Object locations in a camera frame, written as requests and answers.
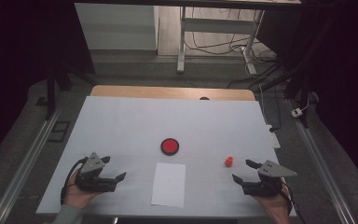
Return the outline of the white-legged desk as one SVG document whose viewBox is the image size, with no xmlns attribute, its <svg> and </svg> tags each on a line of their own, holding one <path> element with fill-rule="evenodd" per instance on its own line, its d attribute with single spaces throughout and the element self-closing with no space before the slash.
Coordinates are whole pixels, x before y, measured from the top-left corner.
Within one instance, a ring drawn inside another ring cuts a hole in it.
<svg viewBox="0 0 358 224">
<path fill-rule="evenodd" d="M 185 34 L 186 32 L 201 33 L 232 33 L 248 35 L 249 39 L 245 47 L 241 48 L 241 54 L 245 60 L 246 68 L 250 75 L 255 75 L 256 70 L 250 57 L 250 51 L 255 41 L 262 16 L 265 10 L 289 10 L 302 7 L 300 0 L 74 0 L 76 3 L 87 4 L 113 4 L 136 6 L 164 6 L 180 8 L 180 42 L 177 61 L 177 72 L 185 71 Z M 188 7 L 212 7 L 230 9 L 253 9 L 255 18 L 252 21 L 229 21 L 218 19 L 188 18 Z"/>
</svg>

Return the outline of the person's left hand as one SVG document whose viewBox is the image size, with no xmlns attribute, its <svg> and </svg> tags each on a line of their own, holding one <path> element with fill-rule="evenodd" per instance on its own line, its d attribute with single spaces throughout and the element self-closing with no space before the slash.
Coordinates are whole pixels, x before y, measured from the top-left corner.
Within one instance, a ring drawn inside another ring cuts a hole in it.
<svg viewBox="0 0 358 224">
<path fill-rule="evenodd" d="M 75 170 L 65 187 L 63 203 L 78 209 L 85 209 L 90 202 L 101 192 L 88 192 L 81 190 L 75 183 L 78 170 Z"/>
</svg>

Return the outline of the white power strip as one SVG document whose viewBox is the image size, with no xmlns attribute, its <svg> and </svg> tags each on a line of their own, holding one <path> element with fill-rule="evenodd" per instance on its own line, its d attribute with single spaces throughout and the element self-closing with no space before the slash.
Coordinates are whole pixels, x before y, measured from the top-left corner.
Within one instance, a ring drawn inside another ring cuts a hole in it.
<svg viewBox="0 0 358 224">
<path fill-rule="evenodd" d="M 275 133 L 275 129 L 271 126 L 271 125 L 268 125 L 267 126 L 267 129 L 268 129 L 268 132 L 270 133 L 270 138 L 271 138 L 271 144 L 272 146 L 275 148 L 275 149 L 278 149 L 281 147 L 280 143 L 279 143 L 279 140 L 278 140 L 278 137 Z"/>
</svg>

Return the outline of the white table cover sheet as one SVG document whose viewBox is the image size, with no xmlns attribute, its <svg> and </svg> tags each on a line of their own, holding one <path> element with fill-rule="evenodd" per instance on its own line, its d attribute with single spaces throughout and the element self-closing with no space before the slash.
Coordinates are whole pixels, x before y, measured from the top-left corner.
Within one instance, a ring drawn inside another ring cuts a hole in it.
<svg viewBox="0 0 358 224">
<path fill-rule="evenodd" d="M 178 141 L 172 156 L 160 149 L 166 138 Z M 256 182 L 246 160 L 276 161 L 270 133 L 256 101 L 174 100 L 95 97 L 86 99 L 48 188 L 40 214 L 60 210 L 65 178 L 76 161 L 110 156 L 108 178 L 127 173 L 114 192 L 94 199 L 87 213 L 109 217 L 247 218 L 264 216 L 263 208 L 232 176 Z M 233 157 L 233 165 L 225 159 Z M 152 205 L 158 162 L 186 166 L 183 207 Z"/>
</svg>

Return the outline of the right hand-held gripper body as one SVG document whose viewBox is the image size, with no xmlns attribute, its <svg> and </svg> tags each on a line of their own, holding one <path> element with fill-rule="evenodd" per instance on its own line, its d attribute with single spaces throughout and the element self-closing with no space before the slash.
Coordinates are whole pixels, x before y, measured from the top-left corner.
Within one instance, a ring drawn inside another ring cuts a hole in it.
<svg viewBox="0 0 358 224">
<path fill-rule="evenodd" d="M 282 178 L 296 176 L 297 172 L 292 171 L 274 161 L 265 161 L 257 170 L 258 182 L 244 182 L 242 187 L 245 195 L 259 197 L 274 197 L 282 190 Z"/>
</svg>

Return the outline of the white paper sheet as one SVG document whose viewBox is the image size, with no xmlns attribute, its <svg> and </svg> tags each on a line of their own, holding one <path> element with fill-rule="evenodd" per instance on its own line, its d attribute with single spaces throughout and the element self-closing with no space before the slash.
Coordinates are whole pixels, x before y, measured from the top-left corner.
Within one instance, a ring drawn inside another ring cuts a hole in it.
<svg viewBox="0 0 358 224">
<path fill-rule="evenodd" d="M 156 166 L 151 204 L 183 207 L 185 201 L 186 166 L 158 162 Z"/>
</svg>

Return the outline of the metal floor rail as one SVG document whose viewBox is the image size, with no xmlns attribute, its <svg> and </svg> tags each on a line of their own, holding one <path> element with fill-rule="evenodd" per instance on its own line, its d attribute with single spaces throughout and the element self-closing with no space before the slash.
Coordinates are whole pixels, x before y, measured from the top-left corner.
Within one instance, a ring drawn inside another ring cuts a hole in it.
<svg viewBox="0 0 358 224">
<path fill-rule="evenodd" d="M 324 158 L 319 151 L 310 131 L 306 128 L 299 118 L 294 118 L 297 129 L 303 139 L 303 142 L 310 154 L 310 157 L 315 165 L 315 168 L 322 179 L 324 188 L 330 196 L 330 201 L 334 205 L 341 224 L 356 224 L 355 218 L 349 208 L 342 191 L 338 187 L 336 181 L 324 161 Z"/>
<path fill-rule="evenodd" d="M 57 107 L 49 117 L 43 122 L 37 136 L 28 151 L 13 178 L 10 180 L 3 196 L 0 199 L 0 224 L 5 224 L 15 202 L 17 201 L 31 171 L 34 168 L 44 145 L 48 140 L 48 136 L 57 121 L 62 109 Z"/>
</svg>

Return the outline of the white cabinet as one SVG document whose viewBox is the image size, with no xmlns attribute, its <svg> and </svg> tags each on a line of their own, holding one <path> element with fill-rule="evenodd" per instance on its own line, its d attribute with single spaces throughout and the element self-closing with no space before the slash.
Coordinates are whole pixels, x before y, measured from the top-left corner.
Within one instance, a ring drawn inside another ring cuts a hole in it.
<svg viewBox="0 0 358 224">
<path fill-rule="evenodd" d="M 158 7 L 75 3 L 89 49 L 156 50 Z"/>
</svg>

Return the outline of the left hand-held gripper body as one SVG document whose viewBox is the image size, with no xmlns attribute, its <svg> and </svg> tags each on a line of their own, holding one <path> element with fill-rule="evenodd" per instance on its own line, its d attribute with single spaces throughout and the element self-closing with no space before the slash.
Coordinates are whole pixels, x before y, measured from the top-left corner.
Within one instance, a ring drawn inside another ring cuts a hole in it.
<svg viewBox="0 0 358 224">
<path fill-rule="evenodd" d="M 95 152 L 92 152 L 89 157 L 82 161 L 80 170 L 76 175 L 76 185 L 81 190 L 88 192 L 114 192 L 117 186 L 116 180 L 100 177 L 105 165 L 106 163 L 103 163 Z"/>
</svg>

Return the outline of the black stand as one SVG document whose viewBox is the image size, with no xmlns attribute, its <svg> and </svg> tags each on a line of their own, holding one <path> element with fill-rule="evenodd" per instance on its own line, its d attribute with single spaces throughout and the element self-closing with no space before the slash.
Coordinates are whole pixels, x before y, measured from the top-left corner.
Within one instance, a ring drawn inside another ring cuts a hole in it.
<svg viewBox="0 0 358 224">
<path fill-rule="evenodd" d="M 308 128 L 307 122 L 307 109 L 310 105 L 309 93 L 310 93 L 310 66 L 307 63 L 301 63 L 297 67 L 290 71 L 285 72 L 277 79 L 269 82 L 268 84 L 261 86 L 259 92 L 266 91 L 276 85 L 289 79 L 289 83 L 286 89 L 283 91 L 283 95 L 286 99 L 294 99 L 298 93 L 300 93 L 299 109 L 302 114 L 297 117 L 304 128 Z"/>
<path fill-rule="evenodd" d="M 47 115 L 46 120 L 52 118 L 56 110 L 56 96 L 55 84 L 58 84 L 63 91 L 69 91 L 72 88 L 72 82 L 69 75 L 73 74 L 76 77 L 89 83 L 92 87 L 98 85 L 98 82 L 91 77 L 88 77 L 84 72 L 74 68 L 67 63 L 51 63 L 47 67 Z"/>
</svg>

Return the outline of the person's right hand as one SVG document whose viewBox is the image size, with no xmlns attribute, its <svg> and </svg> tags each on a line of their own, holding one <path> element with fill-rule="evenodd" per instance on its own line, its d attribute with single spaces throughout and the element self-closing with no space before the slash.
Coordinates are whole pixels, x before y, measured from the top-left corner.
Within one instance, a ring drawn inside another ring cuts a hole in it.
<svg viewBox="0 0 358 224">
<path fill-rule="evenodd" d="M 291 204 L 287 201 L 288 197 L 288 188 L 282 184 L 281 193 L 277 196 L 270 198 L 254 196 L 254 199 L 260 203 L 270 218 L 289 218 Z"/>
</svg>

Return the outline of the round red ink pad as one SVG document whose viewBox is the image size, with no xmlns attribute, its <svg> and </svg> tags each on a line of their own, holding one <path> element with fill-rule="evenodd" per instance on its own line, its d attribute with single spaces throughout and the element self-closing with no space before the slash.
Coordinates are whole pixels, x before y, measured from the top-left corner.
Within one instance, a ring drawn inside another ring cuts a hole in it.
<svg viewBox="0 0 358 224">
<path fill-rule="evenodd" d="M 179 143 L 173 138 L 166 138 L 160 144 L 160 149 L 164 155 L 172 156 L 179 151 Z"/>
</svg>

